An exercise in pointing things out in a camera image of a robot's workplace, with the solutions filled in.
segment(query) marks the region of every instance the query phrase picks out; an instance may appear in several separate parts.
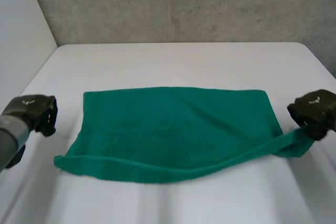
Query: white wall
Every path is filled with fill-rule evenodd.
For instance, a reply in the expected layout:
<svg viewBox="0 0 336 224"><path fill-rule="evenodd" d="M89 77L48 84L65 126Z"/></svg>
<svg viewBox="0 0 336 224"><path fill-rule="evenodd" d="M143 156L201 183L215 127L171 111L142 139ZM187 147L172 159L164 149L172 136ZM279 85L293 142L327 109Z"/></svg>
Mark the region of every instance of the white wall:
<svg viewBox="0 0 336 224"><path fill-rule="evenodd" d="M36 0L0 0L0 113L56 48Z"/></svg>

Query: green towel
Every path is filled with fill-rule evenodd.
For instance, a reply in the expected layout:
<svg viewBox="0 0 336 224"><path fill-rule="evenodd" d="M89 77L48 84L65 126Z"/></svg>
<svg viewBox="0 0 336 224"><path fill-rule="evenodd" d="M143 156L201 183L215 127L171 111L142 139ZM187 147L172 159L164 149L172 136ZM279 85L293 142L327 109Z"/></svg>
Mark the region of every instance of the green towel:
<svg viewBox="0 0 336 224"><path fill-rule="evenodd" d="M54 164L107 180L177 182L268 154L299 157L313 143L302 129L282 134L261 90L86 92L83 113L76 141Z"/></svg>

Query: table surface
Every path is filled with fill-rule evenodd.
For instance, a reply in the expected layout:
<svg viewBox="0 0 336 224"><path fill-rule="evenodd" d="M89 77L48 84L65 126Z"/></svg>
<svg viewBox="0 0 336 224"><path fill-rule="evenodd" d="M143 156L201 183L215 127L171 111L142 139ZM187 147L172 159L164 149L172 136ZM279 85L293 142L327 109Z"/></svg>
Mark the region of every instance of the table surface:
<svg viewBox="0 0 336 224"><path fill-rule="evenodd" d="M75 176L53 166L80 131L85 91L156 86L262 89L284 132L287 105L336 81L298 43L67 45L24 94L55 95L57 132L32 133L23 160L0 174L0 223L335 223L335 133L302 158L267 156L182 183Z"/></svg>

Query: concrete wall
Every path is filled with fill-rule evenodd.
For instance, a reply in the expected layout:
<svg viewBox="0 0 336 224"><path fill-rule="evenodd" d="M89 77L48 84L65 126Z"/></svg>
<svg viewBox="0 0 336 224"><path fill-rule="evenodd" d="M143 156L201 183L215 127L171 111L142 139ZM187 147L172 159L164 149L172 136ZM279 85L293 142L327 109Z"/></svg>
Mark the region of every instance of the concrete wall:
<svg viewBox="0 0 336 224"><path fill-rule="evenodd" d="M0 113L56 48L36 0L0 0Z"/></svg>
<svg viewBox="0 0 336 224"><path fill-rule="evenodd" d="M336 75L336 0L38 0L59 46L297 41Z"/></svg>

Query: gray robot arm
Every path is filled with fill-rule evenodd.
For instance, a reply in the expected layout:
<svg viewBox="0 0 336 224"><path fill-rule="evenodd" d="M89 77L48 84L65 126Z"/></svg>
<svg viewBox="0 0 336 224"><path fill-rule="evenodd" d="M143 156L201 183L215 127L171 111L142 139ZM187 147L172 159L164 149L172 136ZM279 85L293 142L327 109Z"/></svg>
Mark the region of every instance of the gray robot arm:
<svg viewBox="0 0 336 224"><path fill-rule="evenodd" d="M20 162L31 131L51 136L56 131L55 97L15 97L0 115L0 172Z"/></svg>

